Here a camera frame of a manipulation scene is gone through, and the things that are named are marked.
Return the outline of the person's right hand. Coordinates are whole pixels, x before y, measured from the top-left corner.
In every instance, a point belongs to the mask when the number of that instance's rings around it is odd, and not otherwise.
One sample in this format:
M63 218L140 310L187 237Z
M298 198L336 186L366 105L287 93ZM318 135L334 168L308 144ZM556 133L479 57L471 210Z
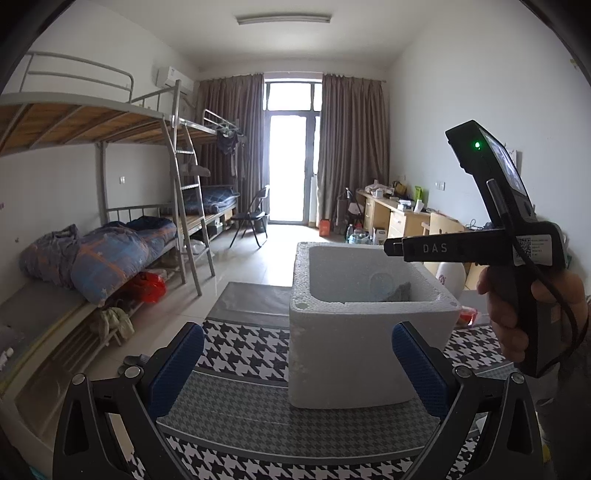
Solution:
M529 338L517 327L518 317L513 307L505 302L495 291L486 267L480 274L477 291L488 296L488 313L492 328L500 342L503 355L510 361L521 363L526 357ZM569 304L581 333L588 318L588 304L585 287L581 278L569 270L552 277L552 284Z

